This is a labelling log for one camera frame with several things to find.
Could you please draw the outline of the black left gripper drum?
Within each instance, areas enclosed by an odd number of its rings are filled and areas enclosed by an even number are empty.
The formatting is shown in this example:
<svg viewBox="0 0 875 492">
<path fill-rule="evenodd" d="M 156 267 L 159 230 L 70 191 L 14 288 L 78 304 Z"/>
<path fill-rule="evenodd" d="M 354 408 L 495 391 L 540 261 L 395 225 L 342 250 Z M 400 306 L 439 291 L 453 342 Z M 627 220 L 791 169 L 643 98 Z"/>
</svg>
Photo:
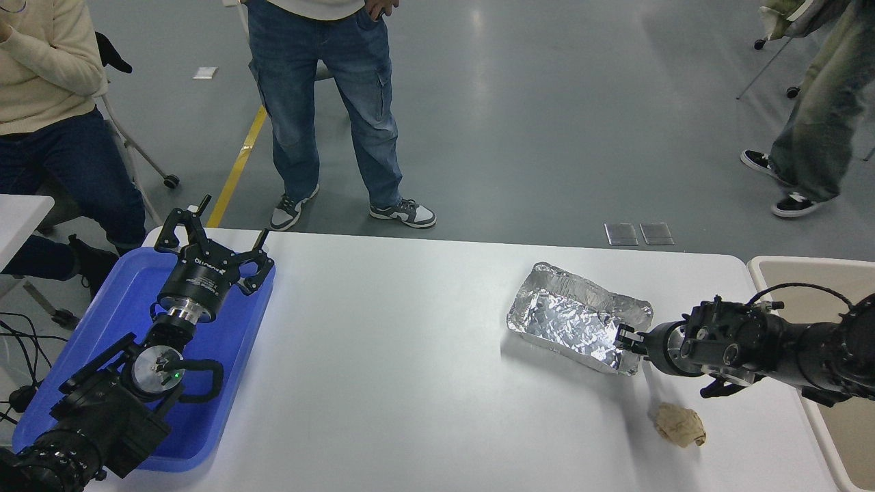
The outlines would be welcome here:
<svg viewBox="0 0 875 492">
<path fill-rule="evenodd" d="M 240 278 L 232 255 L 228 248 L 182 248 L 159 292 L 159 305 L 167 312 L 187 312 L 187 320 L 193 323 L 213 322 Z"/>
</svg>

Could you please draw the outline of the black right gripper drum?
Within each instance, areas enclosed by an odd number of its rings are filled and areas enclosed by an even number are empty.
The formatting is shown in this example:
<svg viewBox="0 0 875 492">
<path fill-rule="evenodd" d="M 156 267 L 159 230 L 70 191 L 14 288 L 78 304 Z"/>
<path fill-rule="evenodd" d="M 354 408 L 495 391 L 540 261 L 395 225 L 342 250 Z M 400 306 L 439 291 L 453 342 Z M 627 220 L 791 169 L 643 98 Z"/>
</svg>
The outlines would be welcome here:
<svg viewBox="0 0 875 492">
<path fill-rule="evenodd" d="M 654 368 L 669 376 L 683 376 L 684 371 L 672 360 L 670 353 L 670 338 L 683 327 L 684 322 L 663 322 L 651 331 L 643 334 L 643 343 L 647 351 L 647 360 Z"/>
</svg>

